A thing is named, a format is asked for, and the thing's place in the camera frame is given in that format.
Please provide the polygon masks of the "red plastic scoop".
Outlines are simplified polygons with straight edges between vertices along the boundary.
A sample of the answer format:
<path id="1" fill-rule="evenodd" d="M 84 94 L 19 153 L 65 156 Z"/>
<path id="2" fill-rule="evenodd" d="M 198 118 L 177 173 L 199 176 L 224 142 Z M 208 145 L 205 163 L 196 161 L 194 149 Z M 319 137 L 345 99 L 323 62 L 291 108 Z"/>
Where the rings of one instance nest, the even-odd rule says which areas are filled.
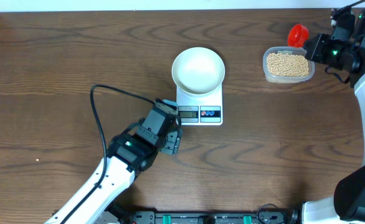
<path id="1" fill-rule="evenodd" d="M 309 30 L 302 24 L 296 24 L 288 35 L 289 47 L 303 47 L 309 38 Z"/>

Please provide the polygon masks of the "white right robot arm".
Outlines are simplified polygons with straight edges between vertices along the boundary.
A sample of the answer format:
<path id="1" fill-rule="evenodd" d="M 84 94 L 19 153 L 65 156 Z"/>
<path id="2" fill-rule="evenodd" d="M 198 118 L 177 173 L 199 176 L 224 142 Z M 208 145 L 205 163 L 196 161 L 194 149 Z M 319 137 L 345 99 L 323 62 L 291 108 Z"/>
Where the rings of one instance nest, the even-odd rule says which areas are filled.
<path id="1" fill-rule="evenodd" d="M 351 6 L 331 11 L 332 34 L 318 34 L 304 43 L 306 59 L 349 73 L 358 100 L 363 126 L 364 154 L 361 167 L 340 180 L 332 197 L 305 202 L 302 223 L 365 223 L 365 9 L 358 16 Z"/>

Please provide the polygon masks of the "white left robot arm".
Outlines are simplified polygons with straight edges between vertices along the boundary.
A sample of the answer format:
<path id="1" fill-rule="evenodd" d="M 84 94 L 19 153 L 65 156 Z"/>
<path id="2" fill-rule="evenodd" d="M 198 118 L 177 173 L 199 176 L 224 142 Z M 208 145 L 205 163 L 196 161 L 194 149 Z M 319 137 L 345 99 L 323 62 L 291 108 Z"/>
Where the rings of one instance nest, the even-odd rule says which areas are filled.
<path id="1" fill-rule="evenodd" d="M 109 204 L 152 166 L 180 122 L 178 104 L 157 99 L 145 119 L 110 141 L 95 172 L 46 222 L 95 223 Z"/>

